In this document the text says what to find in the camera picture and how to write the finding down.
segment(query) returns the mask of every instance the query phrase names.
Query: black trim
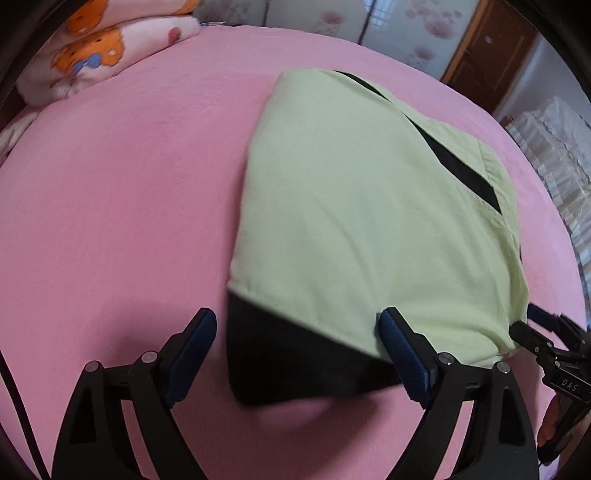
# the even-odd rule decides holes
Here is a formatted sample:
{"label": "black trim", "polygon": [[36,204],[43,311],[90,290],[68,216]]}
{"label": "black trim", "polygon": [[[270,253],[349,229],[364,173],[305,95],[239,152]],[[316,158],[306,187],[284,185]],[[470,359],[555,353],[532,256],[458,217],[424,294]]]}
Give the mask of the black trim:
{"label": "black trim", "polygon": [[337,343],[230,293],[230,386],[245,405],[352,397],[400,383],[394,366]]}
{"label": "black trim", "polygon": [[[380,91],[378,91],[375,87],[370,85],[368,82],[356,77],[351,73],[345,72],[337,72],[342,75],[347,76],[351,80],[357,82],[362,87],[367,88],[371,92],[379,95],[381,98],[388,100]],[[497,212],[502,214],[501,206],[499,205],[499,200],[496,198],[495,190],[488,183],[479,173],[472,170],[468,167],[464,162],[462,162],[458,157],[456,157],[452,152],[450,152],[445,146],[441,145],[437,140],[435,140],[431,135],[429,135],[425,130],[423,130],[419,125],[413,122],[410,118],[408,118],[414,127],[418,130],[418,132],[423,136],[427,145],[435,154],[439,163],[443,165],[449,173],[455,176],[459,181],[461,181],[468,189],[470,189],[474,194],[478,195],[482,200],[488,203],[491,207],[493,207]]]}

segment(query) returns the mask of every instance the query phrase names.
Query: pink bed sheet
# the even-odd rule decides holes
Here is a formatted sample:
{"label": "pink bed sheet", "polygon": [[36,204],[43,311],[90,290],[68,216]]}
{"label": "pink bed sheet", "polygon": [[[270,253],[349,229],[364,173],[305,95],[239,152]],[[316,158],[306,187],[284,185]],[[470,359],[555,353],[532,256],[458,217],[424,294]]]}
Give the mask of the pink bed sheet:
{"label": "pink bed sheet", "polygon": [[[229,388],[225,284],[246,146],[278,75],[293,67],[356,73],[487,142],[519,194],[531,300],[584,321],[560,217],[519,148],[483,110],[352,43],[209,27],[49,106],[0,168],[0,348],[47,463],[84,364],[117,365],[158,349],[200,306],[213,308],[221,327],[173,414],[211,480],[379,480],[404,450],[422,411],[400,387],[263,410],[242,408]],[[551,392],[528,355],[511,364],[537,427]],[[3,387],[0,422],[31,463]],[[460,446],[457,435],[440,478]],[[138,455],[153,477],[140,446]]]}

